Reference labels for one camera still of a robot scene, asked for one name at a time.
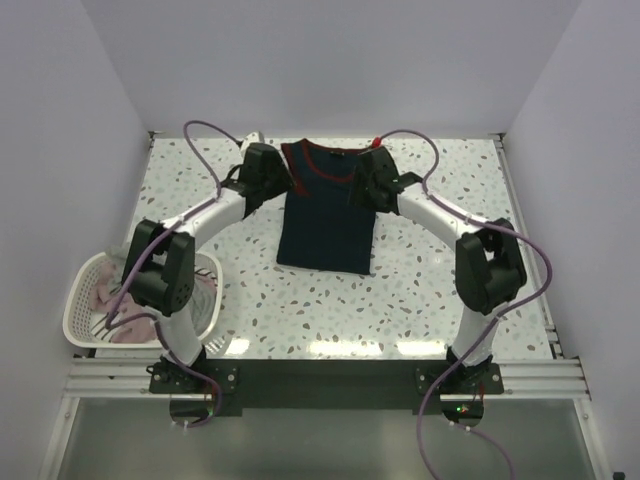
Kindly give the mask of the navy basketball tank top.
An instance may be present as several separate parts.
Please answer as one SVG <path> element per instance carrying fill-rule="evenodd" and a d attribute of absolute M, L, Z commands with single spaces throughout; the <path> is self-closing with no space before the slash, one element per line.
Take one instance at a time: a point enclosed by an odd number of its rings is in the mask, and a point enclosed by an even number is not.
<path fill-rule="evenodd" d="M 276 261 L 283 266 L 368 275 L 376 213 L 349 204 L 361 148 L 283 143 L 294 179 Z"/>

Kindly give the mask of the grey garment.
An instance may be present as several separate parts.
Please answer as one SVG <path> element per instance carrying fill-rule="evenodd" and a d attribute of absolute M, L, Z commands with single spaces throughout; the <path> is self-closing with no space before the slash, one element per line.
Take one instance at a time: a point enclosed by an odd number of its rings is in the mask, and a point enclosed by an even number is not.
<path fill-rule="evenodd" d="M 194 291 L 187 306 L 195 333 L 203 339 L 217 322 L 223 293 L 223 271 L 214 256 L 198 252 L 195 256 Z"/>

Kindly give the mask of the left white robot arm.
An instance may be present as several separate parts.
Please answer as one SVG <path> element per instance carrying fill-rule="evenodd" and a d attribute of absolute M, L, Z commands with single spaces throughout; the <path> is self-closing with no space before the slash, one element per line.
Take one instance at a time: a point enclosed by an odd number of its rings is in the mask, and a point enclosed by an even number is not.
<path fill-rule="evenodd" d="M 207 380 L 207 368 L 197 361 L 203 346 L 188 307 L 195 285 L 196 251 L 293 186 L 278 150 L 250 143 L 242 163 L 221 182 L 213 198 L 163 222 L 143 220 L 136 226 L 121 291 L 151 310 L 157 338 L 175 363 L 171 378 L 183 391 L 196 392 Z"/>

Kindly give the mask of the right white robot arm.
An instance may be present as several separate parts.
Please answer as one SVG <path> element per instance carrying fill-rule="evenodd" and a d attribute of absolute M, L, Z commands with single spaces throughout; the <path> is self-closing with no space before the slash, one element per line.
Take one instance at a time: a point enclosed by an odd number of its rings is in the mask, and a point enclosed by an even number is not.
<path fill-rule="evenodd" d="M 349 203 L 393 213 L 422 226 L 454 253 L 454 284 L 463 304 L 457 336 L 448 348 L 448 386 L 469 392 L 481 380 L 479 366 L 490 361 L 501 308 L 513 302 L 527 273 L 512 224 L 460 212 L 437 194 L 423 190 L 421 178 L 401 174 L 384 147 L 358 155 Z"/>

